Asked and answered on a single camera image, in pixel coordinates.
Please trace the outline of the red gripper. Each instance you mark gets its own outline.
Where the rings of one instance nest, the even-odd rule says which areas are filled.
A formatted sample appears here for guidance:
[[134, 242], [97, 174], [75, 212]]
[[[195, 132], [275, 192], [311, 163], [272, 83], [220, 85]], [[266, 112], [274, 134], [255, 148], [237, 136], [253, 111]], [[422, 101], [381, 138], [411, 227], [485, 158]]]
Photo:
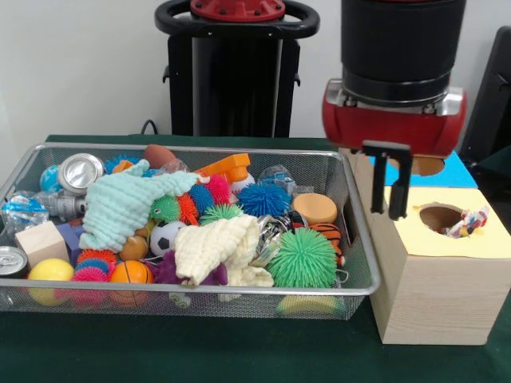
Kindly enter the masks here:
[[[372, 213], [384, 211], [387, 158], [398, 162], [398, 179], [391, 187], [391, 218], [397, 221], [406, 218], [412, 154], [449, 156], [458, 144], [466, 106], [466, 93], [457, 87], [449, 87], [443, 98], [428, 105], [384, 108], [357, 100], [350, 104], [343, 81], [331, 79], [323, 96], [323, 127], [331, 142], [357, 150], [363, 143], [363, 153], [374, 158]], [[395, 143], [410, 148], [397, 149]]]

